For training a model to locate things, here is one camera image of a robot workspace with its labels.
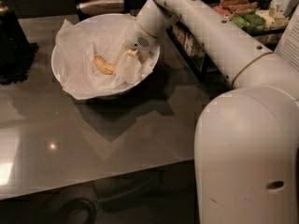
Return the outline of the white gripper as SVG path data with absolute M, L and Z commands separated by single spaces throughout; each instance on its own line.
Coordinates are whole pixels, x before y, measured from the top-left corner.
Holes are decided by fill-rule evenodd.
M 134 21 L 126 31 L 125 39 L 117 56 L 117 69 L 134 69 L 139 63 L 136 50 L 148 52 L 152 50 L 158 42 L 159 31 Z

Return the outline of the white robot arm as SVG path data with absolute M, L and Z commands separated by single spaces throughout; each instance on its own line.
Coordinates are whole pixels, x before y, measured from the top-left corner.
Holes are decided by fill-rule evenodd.
M 182 21 L 231 89 L 194 136 L 200 224 L 298 224 L 298 70 L 201 0 L 148 0 L 125 38 L 146 51 Z

